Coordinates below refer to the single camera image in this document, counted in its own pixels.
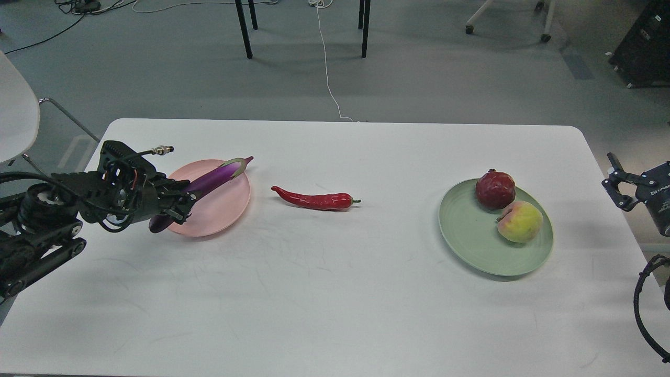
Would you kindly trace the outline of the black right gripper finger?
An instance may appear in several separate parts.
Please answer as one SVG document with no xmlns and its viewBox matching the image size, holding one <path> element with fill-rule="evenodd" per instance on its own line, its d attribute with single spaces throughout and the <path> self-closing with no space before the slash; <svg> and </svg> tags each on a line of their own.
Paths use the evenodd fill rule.
<svg viewBox="0 0 670 377">
<path fill-rule="evenodd" d="M 608 177 L 603 179 L 601 186 L 603 186 L 618 208 L 624 212 L 631 212 L 640 200 L 634 199 L 630 195 L 622 194 L 618 186 L 622 182 L 634 186 L 638 186 L 639 184 L 646 185 L 646 178 L 643 178 L 641 175 L 625 172 L 620 161 L 612 152 L 606 153 L 606 157 L 611 164 L 611 171 L 608 173 Z"/>
</svg>

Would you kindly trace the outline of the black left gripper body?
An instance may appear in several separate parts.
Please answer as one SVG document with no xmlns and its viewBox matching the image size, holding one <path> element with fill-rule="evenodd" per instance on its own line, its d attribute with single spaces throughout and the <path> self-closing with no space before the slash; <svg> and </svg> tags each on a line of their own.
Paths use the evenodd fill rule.
<svg viewBox="0 0 670 377">
<path fill-rule="evenodd" d="M 104 141 L 98 168 L 84 176 L 79 202 L 81 218 L 118 233 L 159 215 L 160 183 L 165 174 L 158 173 L 145 157 L 166 153 L 167 146 L 136 152 L 121 141 Z"/>
</svg>

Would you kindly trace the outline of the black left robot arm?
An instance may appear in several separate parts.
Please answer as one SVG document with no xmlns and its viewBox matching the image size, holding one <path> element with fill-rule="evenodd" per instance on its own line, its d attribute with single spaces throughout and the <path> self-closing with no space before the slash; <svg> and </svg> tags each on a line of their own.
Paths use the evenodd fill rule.
<svg viewBox="0 0 670 377">
<path fill-rule="evenodd" d="M 79 238 L 84 223 L 99 224 L 110 233 L 167 215 L 177 224 L 189 217 L 203 194 L 187 192 L 189 181 L 169 179 L 146 160 L 173 147 L 136 152 L 120 141 L 102 143 L 96 170 L 50 176 L 27 172 L 2 173 L 2 183 L 35 180 L 24 193 L 2 198 L 2 301 L 72 260 L 86 247 Z"/>
</svg>

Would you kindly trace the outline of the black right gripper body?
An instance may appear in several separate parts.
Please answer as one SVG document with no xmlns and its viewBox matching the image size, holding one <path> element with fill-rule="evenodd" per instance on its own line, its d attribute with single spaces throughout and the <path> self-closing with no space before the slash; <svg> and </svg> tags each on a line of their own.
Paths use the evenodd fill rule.
<svg viewBox="0 0 670 377">
<path fill-rule="evenodd" d="M 639 200 L 644 204 L 658 233 L 669 236 L 669 163 L 642 174 Z"/>
</svg>

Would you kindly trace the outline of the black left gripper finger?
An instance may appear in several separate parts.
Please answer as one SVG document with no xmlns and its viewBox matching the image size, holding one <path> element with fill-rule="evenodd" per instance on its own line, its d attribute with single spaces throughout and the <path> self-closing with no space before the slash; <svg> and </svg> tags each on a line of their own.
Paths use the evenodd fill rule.
<svg viewBox="0 0 670 377">
<path fill-rule="evenodd" d="M 165 222 L 171 220 L 182 224 L 191 216 L 193 205 L 178 205 L 170 208 L 163 208 L 160 214 L 157 215 L 158 222 Z"/>
<path fill-rule="evenodd" d="M 156 205 L 196 202 L 197 195 L 189 192 L 191 181 L 159 178 L 154 181 Z"/>
</svg>

